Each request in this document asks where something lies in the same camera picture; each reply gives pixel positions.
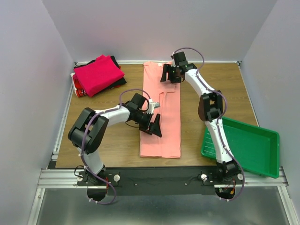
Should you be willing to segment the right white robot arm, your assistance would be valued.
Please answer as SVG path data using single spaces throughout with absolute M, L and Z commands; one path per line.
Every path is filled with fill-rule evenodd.
M 201 76 L 199 68 L 189 63 L 180 48 L 171 55 L 172 63 L 164 64 L 161 82 L 181 83 L 187 81 L 199 96 L 198 116 L 209 130 L 214 144 L 217 171 L 216 179 L 225 184 L 237 177 L 242 182 L 245 175 L 242 166 L 234 157 L 227 141 L 223 115 L 227 110 L 227 100 L 221 91 L 213 89 Z

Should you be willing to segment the salmon pink t-shirt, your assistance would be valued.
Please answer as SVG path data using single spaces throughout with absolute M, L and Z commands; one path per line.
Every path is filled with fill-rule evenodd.
M 160 107 L 154 113 L 160 114 L 162 137 L 140 133 L 140 156 L 160 158 L 180 158 L 180 84 L 161 82 L 163 63 L 152 61 L 143 64 L 143 90 Z

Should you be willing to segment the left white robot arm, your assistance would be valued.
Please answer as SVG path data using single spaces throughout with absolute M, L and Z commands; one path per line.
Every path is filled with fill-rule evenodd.
M 135 93 L 131 100 L 120 102 L 113 108 L 95 111 L 87 107 L 81 112 L 68 133 L 68 139 L 78 149 L 88 180 L 93 185 L 107 182 L 104 177 L 105 165 L 98 152 L 106 129 L 133 121 L 140 131 L 162 137 L 161 115 L 154 115 L 154 110 L 159 107 L 159 102 Z

